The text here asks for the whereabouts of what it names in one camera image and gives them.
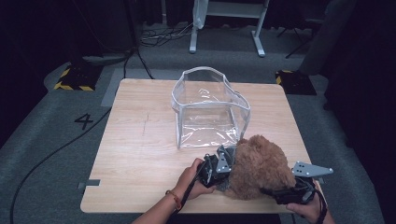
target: red beaded bracelet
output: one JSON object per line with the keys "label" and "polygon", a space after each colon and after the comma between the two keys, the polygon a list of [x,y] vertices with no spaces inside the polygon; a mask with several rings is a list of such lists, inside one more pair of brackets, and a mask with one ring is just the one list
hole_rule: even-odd
{"label": "red beaded bracelet", "polygon": [[175,199],[175,202],[176,202],[176,209],[177,210],[180,210],[181,209],[181,201],[180,201],[180,199],[177,197],[177,195],[172,191],[172,190],[167,190],[166,192],[165,192],[165,195],[166,194],[172,194],[173,196],[174,196],[174,199]]}

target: transparent storage bag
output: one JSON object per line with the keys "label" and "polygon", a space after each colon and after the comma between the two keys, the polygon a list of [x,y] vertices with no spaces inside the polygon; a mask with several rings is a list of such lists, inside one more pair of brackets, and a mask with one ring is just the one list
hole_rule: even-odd
{"label": "transparent storage bag", "polygon": [[250,120],[250,105],[211,67],[184,71],[172,91],[177,147],[235,146]]}

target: table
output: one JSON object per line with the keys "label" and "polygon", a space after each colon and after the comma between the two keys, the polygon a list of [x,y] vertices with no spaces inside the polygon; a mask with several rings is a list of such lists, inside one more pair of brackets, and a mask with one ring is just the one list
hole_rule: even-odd
{"label": "table", "polygon": [[[195,0],[194,13],[202,17],[205,23],[205,17],[208,16],[222,16],[222,17],[239,17],[239,18],[253,18],[259,19],[256,30],[251,31],[257,53],[260,57],[265,56],[262,42],[260,41],[260,32],[262,30],[262,23],[264,22],[265,14],[267,12],[269,0],[265,0],[263,4],[246,4],[246,3],[227,3],[227,2],[210,2],[203,0]],[[196,52],[198,27],[193,25],[190,41],[190,53]]]}
{"label": "table", "polygon": [[[174,80],[124,79],[108,118],[81,210],[86,213],[143,213],[172,189],[184,168],[216,147],[177,149],[171,107]],[[245,138],[262,134],[285,152],[289,167],[310,163],[303,139],[279,85],[231,83],[250,103]],[[188,201],[180,213],[288,213],[271,198],[233,200],[215,191]]]}

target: plush toy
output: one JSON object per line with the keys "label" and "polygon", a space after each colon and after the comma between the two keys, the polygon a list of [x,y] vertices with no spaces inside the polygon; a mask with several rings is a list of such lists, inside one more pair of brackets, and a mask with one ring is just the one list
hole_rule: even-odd
{"label": "plush toy", "polygon": [[260,189],[288,189],[296,184],[285,153],[262,135],[238,141],[228,180],[225,195],[242,200],[262,197]]}

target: black base with yellow stripe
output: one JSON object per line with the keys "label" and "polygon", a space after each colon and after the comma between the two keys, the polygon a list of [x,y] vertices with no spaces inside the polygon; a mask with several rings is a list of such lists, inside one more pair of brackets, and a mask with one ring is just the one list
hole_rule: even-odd
{"label": "black base with yellow stripe", "polygon": [[55,90],[94,91],[103,66],[68,65],[56,83]]}
{"label": "black base with yellow stripe", "polygon": [[317,95],[309,76],[300,72],[279,70],[275,73],[276,84],[281,85],[286,94]]}

